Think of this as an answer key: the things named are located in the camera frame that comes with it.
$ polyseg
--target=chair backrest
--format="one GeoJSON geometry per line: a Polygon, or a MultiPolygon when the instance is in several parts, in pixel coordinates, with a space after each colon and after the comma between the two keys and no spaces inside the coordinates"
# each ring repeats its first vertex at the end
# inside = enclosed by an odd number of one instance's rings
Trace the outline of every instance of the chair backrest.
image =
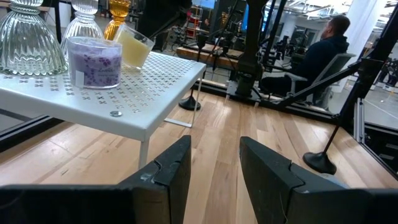
{"type": "Polygon", "coordinates": [[[344,67],[344,65],[352,58],[355,57],[355,54],[337,54],[329,64],[322,70],[319,76],[313,81],[312,84],[319,82],[324,78],[328,78],[330,75],[334,73],[340,72],[340,70],[344,67]]]}

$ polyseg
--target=gray office chair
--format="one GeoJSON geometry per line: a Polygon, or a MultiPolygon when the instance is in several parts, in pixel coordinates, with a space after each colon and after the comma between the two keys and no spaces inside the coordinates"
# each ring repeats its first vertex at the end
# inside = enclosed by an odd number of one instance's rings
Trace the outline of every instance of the gray office chair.
{"type": "MultiPolygon", "coordinates": [[[[330,63],[322,70],[319,76],[313,81],[312,85],[324,78],[328,78],[332,74],[340,72],[340,70],[352,57],[355,57],[355,54],[337,54],[330,61],[330,63]]],[[[300,77],[298,75],[294,75],[291,73],[286,73],[286,75],[292,79],[292,87],[290,89],[291,94],[295,93],[296,82],[307,81],[306,78],[300,77]]],[[[327,109],[330,95],[331,95],[331,86],[323,90],[317,91],[314,94],[308,95],[306,102],[314,106],[327,109]]]]}

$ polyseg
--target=purple candle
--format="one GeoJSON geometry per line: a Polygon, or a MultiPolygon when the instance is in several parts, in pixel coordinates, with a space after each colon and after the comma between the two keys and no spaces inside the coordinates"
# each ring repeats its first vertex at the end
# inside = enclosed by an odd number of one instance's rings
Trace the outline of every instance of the purple candle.
{"type": "Polygon", "coordinates": [[[90,37],[68,38],[69,75],[73,85],[113,88],[120,83],[121,44],[90,37]]]}

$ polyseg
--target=clear glass vase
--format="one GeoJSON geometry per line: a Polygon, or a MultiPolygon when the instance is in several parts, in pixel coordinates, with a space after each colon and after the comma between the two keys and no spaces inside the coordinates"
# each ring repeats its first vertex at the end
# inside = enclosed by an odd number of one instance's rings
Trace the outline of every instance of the clear glass vase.
{"type": "Polygon", "coordinates": [[[124,24],[124,20],[129,14],[130,4],[130,0],[109,0],[109,8],[113,15],[113,20],[105,28],[105,39],[113,40],[120,25],[124,24]]]}
{"type": "Polygon", "coordinates": [[[98,0],[72,0],[72,6],[76,10],[76,18],[69,23],[61,42],[62,52],[66,59],[68,59],[68,37],[104,38],[100,27],[94,21],[94,14],[98,10],[98,0]]]}
{"type": "Polygon", "coordinates": [[[0,72],[56,75],[68,67],[60,44],[39,17],[43,0],[11,0],[0,24],[0,72]]]}

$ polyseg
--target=wooden floor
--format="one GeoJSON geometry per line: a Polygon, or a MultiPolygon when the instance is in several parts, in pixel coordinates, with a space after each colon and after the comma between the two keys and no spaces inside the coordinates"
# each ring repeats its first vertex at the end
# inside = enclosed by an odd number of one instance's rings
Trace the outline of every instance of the wooden floor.
{"type": "MultiPolygon", "coordinates": [[[[194,128],[163,123],[152,136],[152,160],[184,134],[192,135],[192,177],[185,223],[256,223],[238,158],[240,136],[253,139],[309,169],[303,153],[321,151],[333,129],[298,116],[253,108],[202,94],[194,128]]],[[[169,118],[189,121],[175,108],[169,118]]],[[[139,143],[77,124],[62,123],[0,154],[0,184],[116,184],[137,170],[139,143]]],[[[336,177],[351,187],[398,188],[344,130],[329,150],[336,177]]]]}

